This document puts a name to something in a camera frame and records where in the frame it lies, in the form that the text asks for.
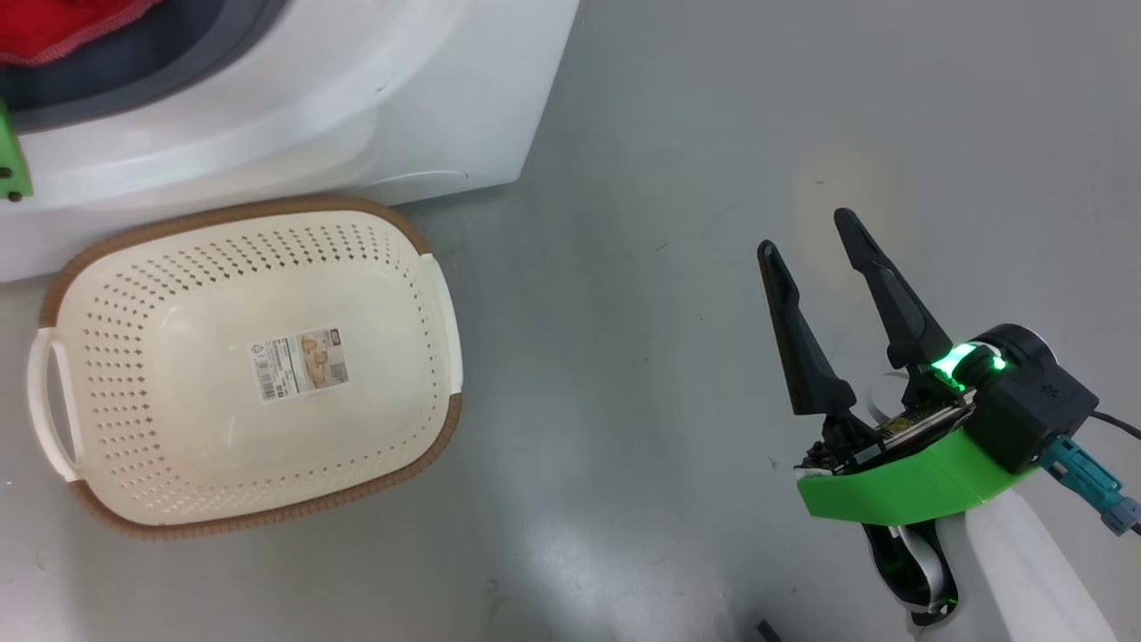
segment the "blue connector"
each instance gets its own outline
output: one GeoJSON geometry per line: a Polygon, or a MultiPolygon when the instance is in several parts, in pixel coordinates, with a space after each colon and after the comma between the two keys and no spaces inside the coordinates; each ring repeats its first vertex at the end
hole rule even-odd
{"type": "Polygon", "coordinates": [[[1120,537],[1141,522],[1141,507],[1122,496],[1122,482],[1068,437],[1047,448],[1038,465],[1093,506],[1114,535],[1120,537]]]}

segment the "green bracket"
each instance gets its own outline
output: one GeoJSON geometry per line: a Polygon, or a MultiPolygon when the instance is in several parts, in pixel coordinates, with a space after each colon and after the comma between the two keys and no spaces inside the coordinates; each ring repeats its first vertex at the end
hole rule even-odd
{"type": "Polygon", "coordinates": [[[892,527],[981,506],[1036,470],[1011,476],[960,430],[905,460],[796,488],[814,517],[892,527]]]}
{"type": "Polygon", "coordinates": [[[16,128],[8,117],[8,106],[0,100],[0,197],[18,202],[33,193],[32,174],[19,151],[16,128]]]}

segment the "basket rim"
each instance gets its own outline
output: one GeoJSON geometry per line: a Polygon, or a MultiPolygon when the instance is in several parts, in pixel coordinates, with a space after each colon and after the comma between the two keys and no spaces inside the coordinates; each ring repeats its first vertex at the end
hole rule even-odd
{"type": "MultiPolygon", "coordinates": [[[[59,270],[55,281],[52,281],[51,285],[48,287],[48,292],[43,299],[43,304],[40,307],[39,327],[41,330],[56,327],[56,324],[58,323],[59,309],[72,283],[75,282],[79,275],[87,267],[113,252],[140,245],[149,241],[172,236],[175,234],[180,234],[183,231],[191,231],[194,229],[212,227],[237,220],[248,220],[251,218],[261,218],[284,213],[346,210],[363,211],[380,217],[404,234],[408,241],[412,242],[413,247],[415,247],[420,254],[431,252],[431,247],[428,242],[402,213],[364,198],[325,195],[294,196],[213,209],[153,222],[137,229],[116,234],[110,238],[94,243],[80,253],[75,254],[75,257],[67,261],[67,265],[59,270]]],[[[70,482],[67,486],[70,487],[72,495],[75,496],[83,509],[86,509],[98,521],[122,535],[137,539],[186,539],[191,537],[233,533],[257,526],[277,523],[311,515],[327,509],[361,499],[386,488],[405,482],[420,474],[439,457],[439,455],[444,452],[444,448],[451,442],[452,436],[455,433],[455,429],[460,423],[460,411],[462,405],[462,396],[460,393],[455,393],[448,398],[447,414],[444,417],[444,425],[440,428],[439,434],[420,457],[406,466],[335,493],[257,513],[183,525],[141,525],[128,520],[108,509],[95,495],[95,491],[91,490],[91,487],[87,483],[87,481],[75,480],[70,482]]]]}
{"type": "Polygon", "coordinates": [[[412,222],[400,212],[389,209],[380,203],[355,198],[351,196],[294,196],[290,198],[276,198],[273,201],[261,201],[220,209],[213,209],[199,213],[188,213],[169,220],[160,220],[144,225],[129,231],[115,234],[89,245],[79,252],[64,265],[56,275],[55,281],[48,287],[48,293],[43,296],[43,304],[40,307],[40,328],[55,328],[59,319],[59,308],[63,306],[64,295],[71,287],[75,278],[83,273],[91,263],[100,258],[127,247],[141,245],[151,241],[192,231],[204,227],[213,227],[237,220],[251,218],[262,218],[266,216],[278,216],[283,213],[307,213],[317,211],[363,211],[383,218],[394,227],[407,236],[421,254],[431,253],[428,241],[420,235],[420,231],[412,226],[412,222]]]}

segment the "barcode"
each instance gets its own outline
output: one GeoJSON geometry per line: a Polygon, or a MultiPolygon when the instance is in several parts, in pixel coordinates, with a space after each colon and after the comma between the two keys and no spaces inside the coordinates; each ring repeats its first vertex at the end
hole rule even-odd
{"type": "Polygon", "coordinates": [[[269,361],[258,361],[258,387],[261,388],[261,401],[269,401],[277,398],[274,389],[274,375],[269,371],[269,361]]]}

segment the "product label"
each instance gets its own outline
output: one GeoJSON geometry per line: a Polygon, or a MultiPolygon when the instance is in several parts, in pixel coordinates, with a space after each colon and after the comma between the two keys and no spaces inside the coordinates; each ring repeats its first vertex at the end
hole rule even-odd
{"type": "Polygon", "coordinates": [[[252,343],[250,364],[261,404],[276,404],[349,383],[337,328],[252,343]]]}

